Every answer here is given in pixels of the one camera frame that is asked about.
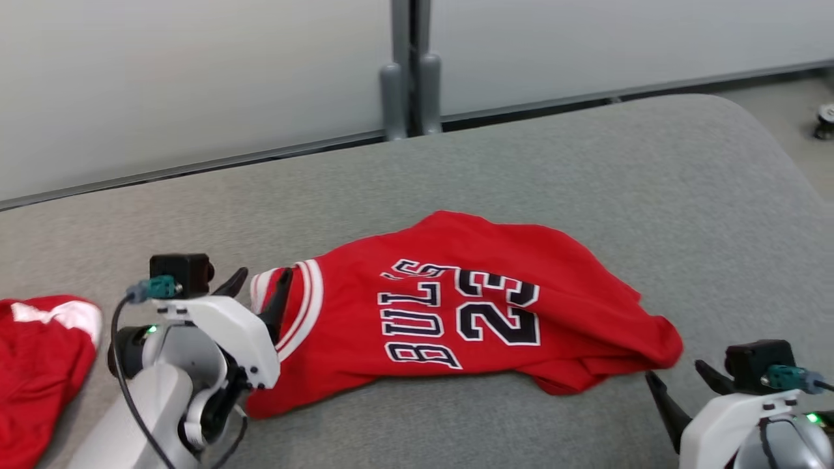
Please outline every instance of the caster wheel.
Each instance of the caster wheel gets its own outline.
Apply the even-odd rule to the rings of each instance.
[[[834,104],[820,106],[817,118],[820,123],[814,130],[814,137],[820,140],[834,140]]]

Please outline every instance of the white panel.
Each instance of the white panel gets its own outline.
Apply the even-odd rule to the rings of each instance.
[[[382,129],[388,0],[0,3],[0,200]]]
[[[434,0],[441,113],[834,58],[832,0]]]

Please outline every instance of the cable connector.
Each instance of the cable connector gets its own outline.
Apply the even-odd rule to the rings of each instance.
[[[171,275],[159,275],[149,280],[142,280],[136,285],[130,285],[126,291],[129,302],[137,305],[148,298],[167,300],[183,290]]]
[[[822,380],[819,373],[799,366],[773,365],[767,368],[761,383],[780,391],[798,389],[808,394],[821,394],[824,389],[818,386],[817,382]]]

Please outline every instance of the red cloth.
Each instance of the red cloth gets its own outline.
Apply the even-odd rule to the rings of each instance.
[[[0,468],[35,467],[96,358],[101,312],[75,296],[0,300]]]
[[[298,263],[258,418],[380,376],[516,370],[550,394],[673,366],[674,326],[567,234],[437,212]],[[252,280],[256,310],[282,270]]]

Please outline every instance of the floor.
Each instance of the floor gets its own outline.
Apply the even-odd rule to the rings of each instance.
[[[817,109],[824,103],[834,103],[834,72],[831,75],[748,84],[713,94],[741,105],[764,124],[819,195],[834,204],[834,141],[811,136]]]

